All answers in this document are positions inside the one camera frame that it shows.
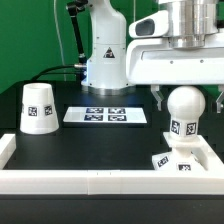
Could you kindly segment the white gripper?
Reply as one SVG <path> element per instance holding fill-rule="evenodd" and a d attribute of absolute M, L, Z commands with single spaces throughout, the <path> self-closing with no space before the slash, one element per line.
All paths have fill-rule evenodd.
<path fill-rule="evenodd" d="M 127 48 L 126 75 L 133 84 L 152 85 L 162 110 L 159 85 L 218 85 L 216 111 L 224 105 L 224 36 L 207 36 L 202 48 L 173 49 L 167 38 L 137 39 Z"/>

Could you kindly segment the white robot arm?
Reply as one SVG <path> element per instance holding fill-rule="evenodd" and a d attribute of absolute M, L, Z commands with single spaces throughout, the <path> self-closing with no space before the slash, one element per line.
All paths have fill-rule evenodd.
<path fill-rule="evenodd" d="M 126 24 L 110 0 L 89 0 L 92 55 L 87 91 L 116 95 L 148 85 L 161 105 L 163 85 L 216 85 L 224 102 L 224 28 L 217 26 L 218 0 L 157 0 L 159 11 Z"/>

